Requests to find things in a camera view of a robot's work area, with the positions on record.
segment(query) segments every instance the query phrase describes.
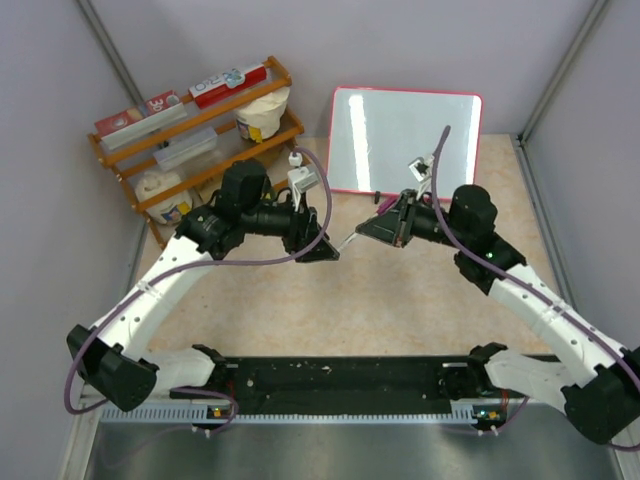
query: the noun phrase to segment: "wooden rack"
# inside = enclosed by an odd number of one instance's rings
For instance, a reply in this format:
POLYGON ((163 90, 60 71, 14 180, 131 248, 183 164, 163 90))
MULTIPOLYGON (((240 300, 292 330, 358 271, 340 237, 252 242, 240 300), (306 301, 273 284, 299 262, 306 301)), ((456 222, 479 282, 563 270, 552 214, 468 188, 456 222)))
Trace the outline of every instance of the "wooden rack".
MULTIPOLYGON (((125 170, 120 170, 117 164, 137 153, 144 152, 145 150, 153 148, 156 145, 160 145, 171 137, 202 125, 205 122, 211 121, 216 117, 219 117, 220 115, 228 113, 235 108, 252 102, 253 100, 275 90, 278 90, 279 88, 291 85, 291 76, 289 75, 289 72, 275 57, 269 57, 265 62, 263 62, 263 65, 266 68, 270 69, 272 73, 272 79, 266 85, 250 89, 249 91, 234 96, 230 100, 225 101, 219 105, 209 107, 196 116, 187 118, 186 120, 183 120, 174 126, 171 126, 153 135, 149 135, 131 145, 118 149, 115 152, 106 153, 103 150, 100 143, 101 138, 99 135, 93 133, 90 133, 88 135, 89 143, 91 144, 91 147, 93 148, 98 161, 104 168, 110 169, 115 174, 118 182, 120 183, 120 185, 122 185, 127 200, 131 204, 131 208, 133 208, 134 211, 141 214, 145 218, 145 221, 149 225, 154 238, 161 248, 166 247, 166 242, 160 234, 158 225, 156 225, 156 223, 146 211, 149 207, 153 207, 154 205, 157 205, 167 198, 170 198, 189 188, 200 185, 211 178, 219 176, 220 174, 222 174, 222 172, 224 172, 224 170, 229 168, 231 164, 236 161, 247 160, 282 144, 286 145, 289 149, 293 149, 296 146, 295 137, 296 135, 304 133, 304 126, 300 122, 300 119, 291 111, 289 107, 287 107, 281 119, 280 129, 273 137, 265 140, 262 143, 258 143, 251 148, 248 148, 232 156, 231 158, 198 173, 197 175, 187 178, 182 183, 171 187, 143 202, 139 202, 136 198, 134 189, 130 183, 130 178, 147 170, 148 168, 157 165, 155 158, 151 156, 151 158, 143 160, 132 167, 126 168, 125 170)), ((182 97, 182 103, 188 104, 190 102, 193 102, 193 97, 191 96, 191 94, 187 94, 182 97)), ((221 135, 225 132, 234 130, 235 126, 235 121, 232 120, 219 127, 216 127, 215 130, 218 135, 221 135)), ((284 186, 284 183, 285 182, 278 183, 275 188, 278 189, 284 186)))

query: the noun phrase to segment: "pink border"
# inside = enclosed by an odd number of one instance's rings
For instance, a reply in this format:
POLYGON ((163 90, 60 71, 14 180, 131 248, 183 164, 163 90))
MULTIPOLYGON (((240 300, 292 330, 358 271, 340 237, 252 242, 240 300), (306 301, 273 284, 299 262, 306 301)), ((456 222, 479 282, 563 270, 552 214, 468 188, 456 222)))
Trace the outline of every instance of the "pink border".
MULTIPOLYGON (((473 92, 452 92, 447 90, 422 90, 422 89, 411 89, 411 88, 391 88, 391 87, 368 87, 368 86, 358 86, 358 85, 339 85, 333 91, 333 101, 331 102, 331 119, 329 120, 329 150, 327 153, 327 175, 329 175, 329 165, 330 165, 330 154, 331 154, 331 131, 333 130, 333 109, 336 104, 336 93, 338 90, 342 89, 351 89, 351 90, 377 90, 377 91, 385 91, 385 92, 411 92, 411 93, 441 93, 447 95, 473 95, 474 97, 478 97, 480 99, 480 121, 478 122, 478 140, 476 143, 476 161, 473 163, 473 183, 476 183, 476 175, 478 172, 478 151, 480 150, 480 132, 482 132, 482 115, 484 113, 484 98, 479 93, 473 92)), ((342 188, 332 188, 332 192, 337 193, 355 193, 359 195, 375 195, 375 192, 361 192, 359 190, 348 190, 342 188)), ((394 193, 386 193, 380 192, 381 195, 386 197, 397 196, 396 192, 394 193)), ((450 198, 441 198, 441 201, 450 202, 450 198)))

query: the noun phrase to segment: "white wall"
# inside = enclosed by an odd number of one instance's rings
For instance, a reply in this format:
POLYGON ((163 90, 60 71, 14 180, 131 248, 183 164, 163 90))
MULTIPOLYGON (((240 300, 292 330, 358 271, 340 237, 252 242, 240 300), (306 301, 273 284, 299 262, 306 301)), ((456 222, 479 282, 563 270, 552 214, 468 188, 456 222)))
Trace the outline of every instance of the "white wall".
POLYGON ((92 0, 142 94, 276 55, 326 135, 341 84, 475 91, 519 133, 594 0, 92 0))
POLYGON ((116 301, 139 220, 93 157, 93 121, 128 102, 76 5, 0 16, 0 478, 54 478, 71 418, 65 337, 116 301))
POLYGON ((581 313, 640 344, 640 2, 612 2, 531 139, 581 313))

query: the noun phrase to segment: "gray floor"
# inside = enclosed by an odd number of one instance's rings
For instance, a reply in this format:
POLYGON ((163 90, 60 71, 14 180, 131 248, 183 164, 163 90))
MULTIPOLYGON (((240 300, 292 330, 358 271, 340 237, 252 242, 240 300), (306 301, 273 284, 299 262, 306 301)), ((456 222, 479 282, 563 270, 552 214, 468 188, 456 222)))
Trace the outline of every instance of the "gray floor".
MULTIPOLYGON (((102 425, 97 443, 115 462, 164 428, 102 425)), ((542 406, 528 407, 498 438, 456 435, 437 425, 237 425, 210 440, 170 433, 112 470, 99 449, 85 480, 622 479, 609 449, 584 440, 542 406)))

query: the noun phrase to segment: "floor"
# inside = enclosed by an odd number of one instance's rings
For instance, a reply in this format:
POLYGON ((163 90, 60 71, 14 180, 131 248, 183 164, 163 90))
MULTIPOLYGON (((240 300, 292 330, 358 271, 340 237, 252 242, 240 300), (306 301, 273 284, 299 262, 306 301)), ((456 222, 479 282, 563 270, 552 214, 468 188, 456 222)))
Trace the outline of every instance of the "floor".
MULTIPOLYGON (((326 139, 301 138, 299 143, 326 159, 326 139)), ((279 181, 285 171, 286 164, 278 163, 270 175, 279 181)), ((476 180, 498 207, 498 233, 553 285, 507 135, 481 137, 476 180)), ((310 194, 321 217, 323 195, 320 188, 310 194)), ((334 194, 333 199, 329 234, 338 245, 375 206, 368 196, 334 194)), ((149 236, 140 275, 159 254, 149 236)), ((228 258, 283 254, 278 239, 247 237, 228 258)), ((339 262, 219 267, 178 303, 150 348, 175 350, 201 343, 231 356, 421 355, 466 353, 497 341, 524 353, 548 352, 517 317, 460 276, 453 254, 415 239, 401 250, 359 237, 339 262)))

